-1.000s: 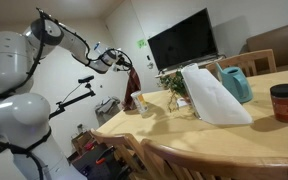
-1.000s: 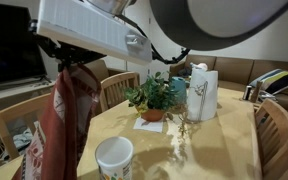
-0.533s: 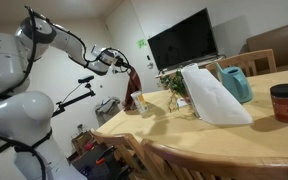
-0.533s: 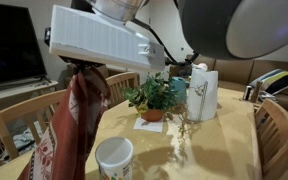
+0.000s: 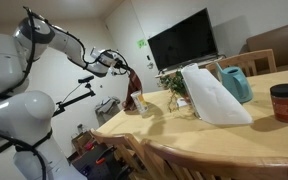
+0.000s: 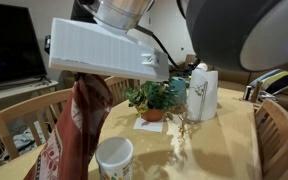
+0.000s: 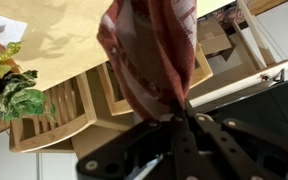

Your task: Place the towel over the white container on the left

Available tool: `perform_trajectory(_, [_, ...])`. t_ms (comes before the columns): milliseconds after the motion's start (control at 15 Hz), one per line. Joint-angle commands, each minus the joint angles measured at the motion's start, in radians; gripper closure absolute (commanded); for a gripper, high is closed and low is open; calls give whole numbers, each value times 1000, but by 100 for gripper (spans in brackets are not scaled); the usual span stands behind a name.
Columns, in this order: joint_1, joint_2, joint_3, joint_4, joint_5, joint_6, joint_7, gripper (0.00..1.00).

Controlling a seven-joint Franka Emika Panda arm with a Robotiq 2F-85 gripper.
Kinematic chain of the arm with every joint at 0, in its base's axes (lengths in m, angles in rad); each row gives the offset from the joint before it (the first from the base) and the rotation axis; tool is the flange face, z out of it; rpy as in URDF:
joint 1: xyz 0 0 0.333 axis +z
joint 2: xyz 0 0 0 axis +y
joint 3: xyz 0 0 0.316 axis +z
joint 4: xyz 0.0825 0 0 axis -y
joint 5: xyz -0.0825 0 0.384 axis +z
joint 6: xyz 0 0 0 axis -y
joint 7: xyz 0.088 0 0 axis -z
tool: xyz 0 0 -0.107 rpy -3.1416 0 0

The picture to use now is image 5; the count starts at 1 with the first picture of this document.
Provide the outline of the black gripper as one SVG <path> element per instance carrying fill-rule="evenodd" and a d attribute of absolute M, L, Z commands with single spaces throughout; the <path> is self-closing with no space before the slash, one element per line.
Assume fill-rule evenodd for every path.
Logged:
<path fill-rule="evenodd" d="M 121 60 L 117 60 L 114 67 L 116 69 L 124 69 L 124 70 L 129 70 L 129 66 L 124 64 Z"/>

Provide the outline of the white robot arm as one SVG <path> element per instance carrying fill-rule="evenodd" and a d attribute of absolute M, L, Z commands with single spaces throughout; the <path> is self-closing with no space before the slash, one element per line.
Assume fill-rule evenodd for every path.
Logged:
<path fill-rule="evenodd" d="M 13 162 L 27 180 L 87 180 L 53 137 L 51 118 L 63 106 L 44 92 L 27 89 L 32 64 L 49 47 L 93 76 L 104 77 L 112 67 L 122 73 L 130 70 L 124 57 L 111 49 L 93 50 L 94 60 L 86 61 L 78 38 L 28 11 L 14 34 L 0 34 L 0 141 L 16 149 Z"/>

